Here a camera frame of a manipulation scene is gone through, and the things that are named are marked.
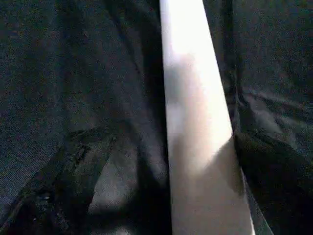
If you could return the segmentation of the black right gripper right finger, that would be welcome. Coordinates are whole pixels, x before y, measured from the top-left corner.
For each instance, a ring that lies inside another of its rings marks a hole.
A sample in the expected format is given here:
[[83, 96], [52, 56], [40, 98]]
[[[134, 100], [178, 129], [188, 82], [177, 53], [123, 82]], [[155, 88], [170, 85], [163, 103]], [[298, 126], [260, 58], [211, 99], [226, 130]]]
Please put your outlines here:
[[238, 133], [235, 147], [252, 194], [275, 235], [313, 233], [313, 162], [288, 144]]

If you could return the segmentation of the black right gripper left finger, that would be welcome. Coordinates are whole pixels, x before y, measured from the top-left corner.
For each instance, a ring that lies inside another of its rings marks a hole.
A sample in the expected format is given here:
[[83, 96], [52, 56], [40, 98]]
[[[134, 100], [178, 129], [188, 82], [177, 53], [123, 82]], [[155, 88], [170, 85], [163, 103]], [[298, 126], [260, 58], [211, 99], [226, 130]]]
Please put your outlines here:
[[116, 142], [103, 128], [74, 132], [23, 187], [2, 235], [79, 235], [95, 184]]

